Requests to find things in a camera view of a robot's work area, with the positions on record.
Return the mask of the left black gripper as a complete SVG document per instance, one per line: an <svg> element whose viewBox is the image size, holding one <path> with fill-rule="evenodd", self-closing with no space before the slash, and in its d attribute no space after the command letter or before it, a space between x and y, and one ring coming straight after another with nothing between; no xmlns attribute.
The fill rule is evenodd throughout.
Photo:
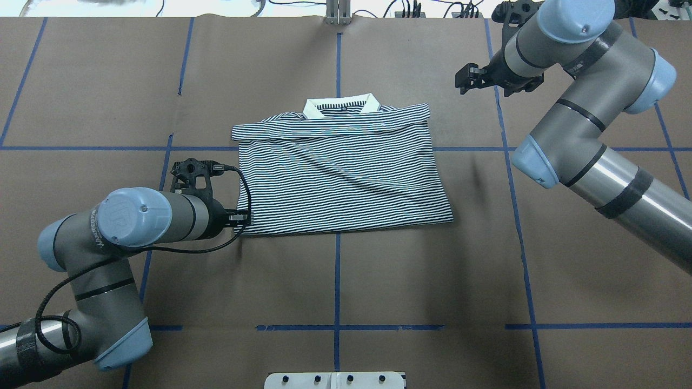
<svg viewBox="0 0 692 389"><path fill-rule="evenodd" d="M170 170L173 181L170 192L188 194L200 199L213 217L225 217L225 227L248 226L250 210L227 210L214 199L211 178L225 173L225 165L214 160L188 158L175 162Z"/></svg>

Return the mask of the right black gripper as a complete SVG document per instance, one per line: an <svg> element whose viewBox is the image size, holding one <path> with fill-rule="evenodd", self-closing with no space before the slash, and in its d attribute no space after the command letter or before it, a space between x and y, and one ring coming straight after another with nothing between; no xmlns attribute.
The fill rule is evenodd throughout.
<svg viewBox="0 0 692 389"><path fill-rule="evenodd" d="M521 91L532 92L544 81L544 68L526 60L518 47L518 36L523 27L543 2L502 2L495 7L491 20L502 24L502 46L489 64L480 68L467 63L455 74L455 88L460 95L474 89L497 85L509 97Z"/></svg>

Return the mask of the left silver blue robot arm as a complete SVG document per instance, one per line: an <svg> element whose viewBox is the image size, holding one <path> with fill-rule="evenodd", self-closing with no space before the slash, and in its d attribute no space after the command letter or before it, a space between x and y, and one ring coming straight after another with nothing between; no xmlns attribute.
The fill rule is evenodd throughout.
<svg viewBox="0 0 692 389"><path fill-rule="evenodd" d="M237 239L250 224L251 194L239 168L188 158L171 174L168 192L119 188L41 232L40 258L67 279L34 316L2 329L2 388L45 381L89 361L110 371L140 359L152 337L129 258L180 253L168 243L211 239L227 227Z"/></svg>

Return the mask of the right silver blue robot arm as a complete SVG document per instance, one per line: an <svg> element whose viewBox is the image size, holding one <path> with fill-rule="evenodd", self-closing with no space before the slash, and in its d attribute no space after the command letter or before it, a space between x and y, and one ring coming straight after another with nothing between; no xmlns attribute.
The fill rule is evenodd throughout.
<svg viewBox="0 0 692 389"><path fill-rule="evenodd" d="M572 79L511 155L542 187L562 184L690 273L690 201L601 143L625 112L664 98L674 66L614 22L613 1L518 1L505 14L502 47L487 66L466 64L461 94L499 86L505 96L532 92L560 65Z"/></svg>

